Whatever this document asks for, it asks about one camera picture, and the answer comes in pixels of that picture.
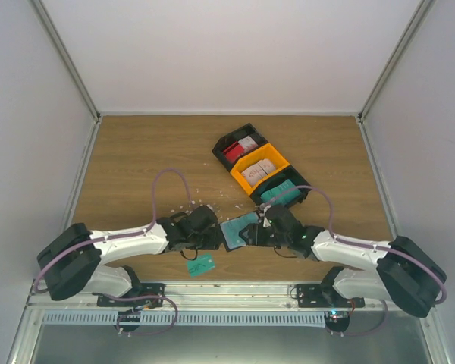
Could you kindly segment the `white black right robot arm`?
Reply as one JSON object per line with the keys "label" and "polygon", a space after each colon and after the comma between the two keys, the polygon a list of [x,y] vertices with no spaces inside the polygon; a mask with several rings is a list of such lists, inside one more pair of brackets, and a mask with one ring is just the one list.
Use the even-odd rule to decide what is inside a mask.
{"label": "white black right robot arm", "polygon": [[370,241],[340,236],[302,224],[283,205],[268,207],[237,235],[247,246],[286,247],[297,258],[334,263],[319,286],[330,307],[356,298],[383,300],[424,318],[447,298],[446,274],[407,237]]}

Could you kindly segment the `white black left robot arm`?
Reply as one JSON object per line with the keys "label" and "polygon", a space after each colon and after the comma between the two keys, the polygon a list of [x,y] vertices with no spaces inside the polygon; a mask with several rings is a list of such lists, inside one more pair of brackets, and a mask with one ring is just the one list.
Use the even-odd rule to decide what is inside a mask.
{"label": "white black left robot arm", "polygon": [[133,306],[146,288],[130,266],[112,268],[111,263],[133,256],[217,250],[223,243],[217,216],[208,206],[118,231],[94,231],[76,223],[37,256],[36,280],[45,283],[45,288],[34,290],[48,293],[54,301],[91,293]]}

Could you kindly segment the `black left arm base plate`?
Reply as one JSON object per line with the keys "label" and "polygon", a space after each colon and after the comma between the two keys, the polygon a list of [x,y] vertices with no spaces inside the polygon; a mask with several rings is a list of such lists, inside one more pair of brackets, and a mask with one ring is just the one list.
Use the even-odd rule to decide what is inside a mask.
{"label": "black left arm base plate", "polygon": [[165,284],[154,282],[154,283],[143,283],[139,286],[132,288],[125,295],[121,296],[122,299],[134,298],[131,301],[118,301],[108,298],[104,294],[96,294],[97,301],[96,305],[99,307],[144,307],[144,308],[156,308],[162,306],[163,302],[159,298],[140,299],[142,296],[160,296],[163,297],[165,292]]}

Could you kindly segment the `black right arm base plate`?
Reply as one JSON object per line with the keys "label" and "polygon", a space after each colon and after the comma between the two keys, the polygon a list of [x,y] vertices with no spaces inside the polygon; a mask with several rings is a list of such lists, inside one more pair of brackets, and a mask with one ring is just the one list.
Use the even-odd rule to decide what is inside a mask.
{"label": "black right arm base plate", "polygon": [[323,284],[296,284],[291,289],[290,296],[297,301],[300,308],[352,309],[365,306],[363,298],[344,298],[333,287]]}

